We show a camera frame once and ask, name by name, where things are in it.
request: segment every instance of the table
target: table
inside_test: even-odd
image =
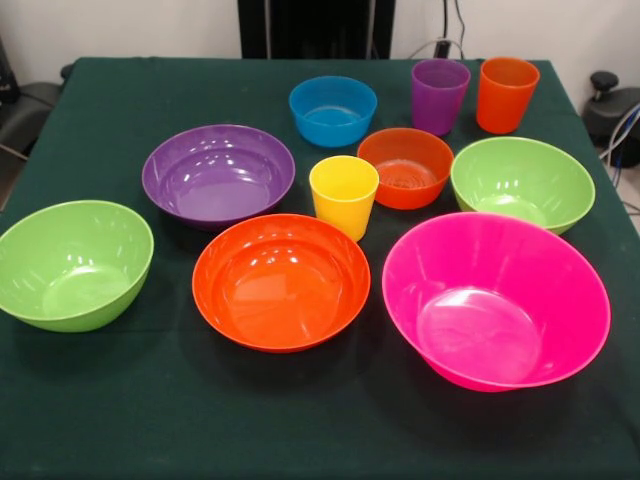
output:
[[[454,152],[488,136],[474,121],[479,61]],[[372,291],[334,340],[293,355],[239,347],[213,331],[191,297],[212,235],[183,227],[145,197],[140,172],[167,137],[240,123],[280,138],[297,163],[280,211],[311,213],[307,175],[335,152],[306,143],[287,104],[298,82],[342,74],[379,96],[372,130],[410,125],[411,61],[81,59],[52,113],[0,232],[42,207],[95,198],[137,210],[156,251],[134,304],[87,334],[0,318],[0,478],[638,478],[640,243],[548,62],[517,134],[579,159],[596,184],[589,215],[564,238],[597,268],[613,327],[583,373],[496,395],[447,383],[392,326],[380,275],[415,223],[457,210],[450,186],[431,206],[375,205],[361,245]]]

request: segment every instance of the orange cup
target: orange cup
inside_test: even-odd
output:
[[[486,60],[480,68],[476,120],[489,133],[513,132],[527,111],[540,80],[531,63],[518,58]]]

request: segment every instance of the yellow cup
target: yellow cup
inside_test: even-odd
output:
[[[349,155],[325,158],[311,169],[309,183],[316,217],[356,242],[364,237],[380,183],[373,165]]]

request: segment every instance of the cup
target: cup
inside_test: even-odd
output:
[[[478,125],[499,135],[516,130],[538,80],[538,69],[524,60],[508,57],[486,60],[480,68]]]
[[[309,173],[316,217],[357,242],[364,237],[380,178],[373,165],[338,155],[318,162]]]
[[[460,62],[430,58],[411,71],[413,126],[434,135],[451,131],[467,92],[471,72]]]

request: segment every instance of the small orange bowl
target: small orange bowl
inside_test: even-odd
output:
[[[378,170],[376,201],[398,210],[433,202],[453,164],[453,152],[444,141],[415,128],[387,128],[369,135],[360,144],[358,157]]]

